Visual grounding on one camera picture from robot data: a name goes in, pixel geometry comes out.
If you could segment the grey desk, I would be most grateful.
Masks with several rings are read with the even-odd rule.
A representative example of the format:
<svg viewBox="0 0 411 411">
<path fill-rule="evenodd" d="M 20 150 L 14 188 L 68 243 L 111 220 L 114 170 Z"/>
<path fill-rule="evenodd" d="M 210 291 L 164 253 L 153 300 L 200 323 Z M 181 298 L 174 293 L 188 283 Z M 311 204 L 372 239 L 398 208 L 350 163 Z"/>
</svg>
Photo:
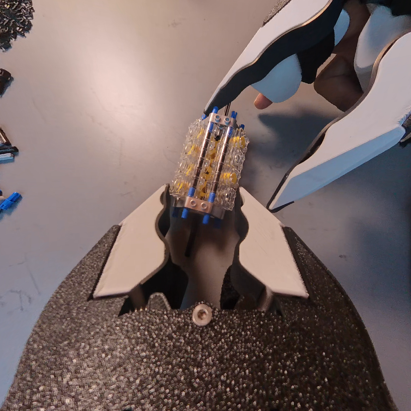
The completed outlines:
<svg viewBox="0 0 411 411">
<path fill-rule="evenodd" d="M 51 294 L 172 177 L 189 124 L 275 1 L 33 1 L 1 53 L 1 402 Z M 276 216 L 339 280 L 410 410 L 410 147 L 394 146 Z"/>
</svg>

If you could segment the transparent brick engine model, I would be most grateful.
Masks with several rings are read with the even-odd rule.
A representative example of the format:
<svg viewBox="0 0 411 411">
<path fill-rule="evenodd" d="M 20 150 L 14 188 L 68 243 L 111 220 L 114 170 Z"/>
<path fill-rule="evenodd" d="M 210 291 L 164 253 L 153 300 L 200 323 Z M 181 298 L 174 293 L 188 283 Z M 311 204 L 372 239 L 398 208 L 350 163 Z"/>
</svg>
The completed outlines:
<svg viewBox="0 0 411 411">
<path fill-rule="evenodd" d="M 173 216 L 192 219 L 185 256 L 191 254 L 200 222 L 219 226 L 234 207 L 249 139 L 237 123 L 237 112 L 229 109 L 227 105 L 219 114 L 214 107 L 190 125 L 170 184 Z"/>
</svg>

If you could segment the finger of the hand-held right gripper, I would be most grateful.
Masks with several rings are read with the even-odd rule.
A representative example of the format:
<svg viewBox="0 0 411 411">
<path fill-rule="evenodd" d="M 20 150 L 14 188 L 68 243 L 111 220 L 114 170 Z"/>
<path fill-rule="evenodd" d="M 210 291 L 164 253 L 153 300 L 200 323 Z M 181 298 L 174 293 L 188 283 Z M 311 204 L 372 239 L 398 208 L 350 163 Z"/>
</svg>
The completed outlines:
<svg viewBox="0 0 411 411">
<path fill-rule="evenodd" d="M 410 15 L 378 5 L 359 36 L 354 67 L 362 98 L 328 124 L 284 176 L 267 208 L 275 212 L 410 138 Z"/>
<path fill-rule="evenodd" d="M 350 18 L 341 0 L 293 0 L 261 26 L 235 61 L 205 106 L 209 115 L 231 103 L 248 86 L 272 102 L 282 102 L 298 90 L 304 69 L 297 54 L 333 32 L 331 51 L 346 33 Z"/>
</svg>

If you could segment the heap of black pins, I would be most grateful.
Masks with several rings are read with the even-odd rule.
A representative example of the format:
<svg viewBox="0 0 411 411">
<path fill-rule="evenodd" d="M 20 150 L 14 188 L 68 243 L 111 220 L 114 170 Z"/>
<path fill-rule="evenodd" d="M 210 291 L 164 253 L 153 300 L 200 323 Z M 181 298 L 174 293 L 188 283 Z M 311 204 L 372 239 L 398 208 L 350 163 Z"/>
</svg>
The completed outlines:
<svg viewBox="0 0 411 411">
<path fill-rule="evenodd" d="M 25 37 L 32 28 L 34 7 L 31 0 L 0 1 L 0 49 L 12 47 L 12 40 Z"/>
</svg>

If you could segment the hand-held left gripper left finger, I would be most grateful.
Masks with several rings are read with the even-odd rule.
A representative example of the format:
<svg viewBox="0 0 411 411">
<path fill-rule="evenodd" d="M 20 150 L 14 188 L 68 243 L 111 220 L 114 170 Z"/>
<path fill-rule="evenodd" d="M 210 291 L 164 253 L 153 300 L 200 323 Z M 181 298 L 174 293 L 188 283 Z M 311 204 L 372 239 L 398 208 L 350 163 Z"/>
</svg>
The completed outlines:
<svg viewBox="0 0 411 411">
<path fill-rule="evenodd" d="M 94 298 L 128 295 L 149 299 L 155 292 L 183 299 L 186 273 L 171 259 L 168 185 L 160 187 L 121 223 L 93 292 Z"/>
</svg>

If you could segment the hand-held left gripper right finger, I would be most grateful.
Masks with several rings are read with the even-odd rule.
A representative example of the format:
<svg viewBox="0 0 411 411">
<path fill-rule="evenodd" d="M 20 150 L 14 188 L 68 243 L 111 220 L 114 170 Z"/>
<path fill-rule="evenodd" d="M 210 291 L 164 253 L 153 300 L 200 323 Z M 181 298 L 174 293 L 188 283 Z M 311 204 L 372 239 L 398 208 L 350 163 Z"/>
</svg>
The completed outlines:
<svg viewBox="0 0 411 411">
<path fill-rule="evenodd" d="M 231 281 L 241 295 L 261 293 L 308 298 L 282 223 L 247 190 L 235 198 L 235 229 L 239 241 L 231 266 Z"/>
</svg>

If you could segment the pile of mixed brick parts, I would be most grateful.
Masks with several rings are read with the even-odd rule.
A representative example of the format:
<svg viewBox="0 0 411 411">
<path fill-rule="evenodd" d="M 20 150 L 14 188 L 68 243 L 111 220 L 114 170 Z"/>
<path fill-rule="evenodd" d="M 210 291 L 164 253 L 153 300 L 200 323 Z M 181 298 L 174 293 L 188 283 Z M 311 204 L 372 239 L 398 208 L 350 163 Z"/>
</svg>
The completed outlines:
<svg viewBox="0 0 411 411">
<path fill-rule="evenodd" d="M 0 129 L 0 162 L 7 163 L 14 161 L 14 157 L 18 154 L 19 150 L 16 146 L 13 146 L 6 136 L 3 129 Z M 22 195 L 18 192 L 13 192 L 7 198 L 4 197 L 3 191 L 0 190 L 0 212 L 4 212 L 14 207 L 20 200 Z"/>
</svg>

